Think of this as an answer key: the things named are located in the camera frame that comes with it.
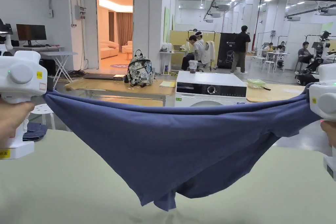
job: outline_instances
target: yellow label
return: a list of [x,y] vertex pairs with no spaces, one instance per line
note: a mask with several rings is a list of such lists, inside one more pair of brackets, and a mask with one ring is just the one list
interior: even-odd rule
[[42,79],[42,72],[36,72],[36,78]]
[[10,158],[11,157],[11,150],[0,150],[0,158]]

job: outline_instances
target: blue fabric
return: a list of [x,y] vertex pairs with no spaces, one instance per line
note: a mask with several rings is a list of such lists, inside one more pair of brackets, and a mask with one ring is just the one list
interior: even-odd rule
[[27,132],[23,135],[24,141],[39,141],[44,138],[48,127],[44,124],[29,122],[27,125]]
[[137,194],[168,211],[249,173],[281,137],[319,120],[306,95],[205,108],[149,108],[47,93],[54,113]]

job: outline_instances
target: washing machine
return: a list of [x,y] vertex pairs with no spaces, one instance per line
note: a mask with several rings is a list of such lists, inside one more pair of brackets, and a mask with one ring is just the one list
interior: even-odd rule
[[247,85],[234,74],[180,71],[175,107],[209,107],[248,103]]

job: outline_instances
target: clear plastic container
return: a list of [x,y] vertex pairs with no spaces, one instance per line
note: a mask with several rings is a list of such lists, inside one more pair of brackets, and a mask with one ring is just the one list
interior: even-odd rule
[[197,64],[198,64],[197,60],[190,60],[189,61],[189,71],[190,71],[190,73],[196,73]]
[[266,83],[259,79],[248,79],[247,80],[248,87],[250,88],[261,88]]

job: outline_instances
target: air conditioning unit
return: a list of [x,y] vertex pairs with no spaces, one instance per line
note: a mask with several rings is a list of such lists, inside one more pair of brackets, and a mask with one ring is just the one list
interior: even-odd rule
[[216,7],[216,9],[217,9],[217,11],[228,11],[230,9],[230,6],[226,5],[226,4],[219,4]]
[[221,14],[220,13],[212,13],[211,16],[213,18],[219,18],[219,17],[221,17]]
[[336,16],[336,9],[320,10],[318,15],[320,15],[320,16]]
[[300,21],[301,20],[301,17],[298,17],[298,16],[293,16],[293,17],[288,17],[287,18],[287,21]]

